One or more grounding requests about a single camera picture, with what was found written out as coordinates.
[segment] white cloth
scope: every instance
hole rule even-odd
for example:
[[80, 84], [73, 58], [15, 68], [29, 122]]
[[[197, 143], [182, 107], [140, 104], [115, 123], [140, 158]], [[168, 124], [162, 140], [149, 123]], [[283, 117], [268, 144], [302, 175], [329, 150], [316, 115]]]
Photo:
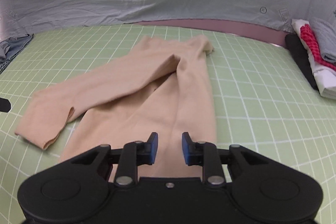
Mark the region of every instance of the white cloth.
[[299, 36], [302, 45], [308, 52], [308, 60], [310, 63], [311, 71], [313, 72], [317, 87], [319, 88], [320, 95], [322, 97], [336, 99], [336, 71], [315, 62], [311, 50], [304, 42], [304, 40], [301, 39], [300, 28], [305, 24], [309, 24], [309, 22], [303, 19], [292, 19], [293, 29]]

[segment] folded gray cloth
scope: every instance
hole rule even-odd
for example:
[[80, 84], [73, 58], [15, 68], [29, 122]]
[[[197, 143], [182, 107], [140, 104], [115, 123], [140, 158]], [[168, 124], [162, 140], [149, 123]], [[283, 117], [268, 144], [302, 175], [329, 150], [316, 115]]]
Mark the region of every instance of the folded gray cloth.
[[6, 60], [6, 53], [8, 52], [10, 45], [7, 41], [0, 42], [0, 63], [5, 62]]
[[325, 20], [313, 18], [309, 21], [319, 44], [321, 57], [330, 63], [336, 63], [336, 32]]

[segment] pink border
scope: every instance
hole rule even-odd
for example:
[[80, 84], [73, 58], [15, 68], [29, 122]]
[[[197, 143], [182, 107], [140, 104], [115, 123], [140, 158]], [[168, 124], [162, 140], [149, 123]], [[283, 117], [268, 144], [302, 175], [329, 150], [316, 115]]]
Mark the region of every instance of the pink border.
[[289, 34], [285, 31], [277, 31], [256, 24], [219, 19], [171, 19], [159, 21], [141, 21], [137, 22], [137, 24], [174, 26], [232, 33], [241, 37], [248, 37], [266, 43], [273, 43], [282, 47], [286, 47], [285, 36]]

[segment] blue gripper pad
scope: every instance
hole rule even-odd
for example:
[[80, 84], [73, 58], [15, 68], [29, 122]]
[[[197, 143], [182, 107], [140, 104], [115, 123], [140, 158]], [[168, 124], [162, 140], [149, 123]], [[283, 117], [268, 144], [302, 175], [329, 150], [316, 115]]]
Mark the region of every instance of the blue gripper pad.
[[182, 151], [183, 151], [183, 156], [184, 156], [184, 161], [186, 165], [189, 165], [189, 145], [187, 143], [187, 140], [185, 139], [185, 135], [182, 134]]
[[155, 137], [151, 143], [151, 154], [150, 154], [150, 162], [149, 164], [153, 164], [155, 162], [156, 152], [158, 151], [159, 137], [158, 134], [155, 134]]

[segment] green cutting mat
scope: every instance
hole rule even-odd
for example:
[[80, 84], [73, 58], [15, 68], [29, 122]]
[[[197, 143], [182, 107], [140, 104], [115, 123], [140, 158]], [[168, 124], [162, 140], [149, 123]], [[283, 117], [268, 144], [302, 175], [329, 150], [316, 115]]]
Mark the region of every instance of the green cutting mat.
[[205, 34], [215, 51], [207, 64], [218, 146], [240, 143], [314, 177], [324, 190], [317, 220], [336, 222], [336, 103], [311, 89], [287, 50], [218, 32], [139, 25], [76, 27], [37, 34], [0, 75], [0, 224], [23, 220], [16, 194], [28, 176], [57, 163], [79, 121], [47, 151], [14, 135], [35, 90], [128, 53], [143, 35], [187, 40]]

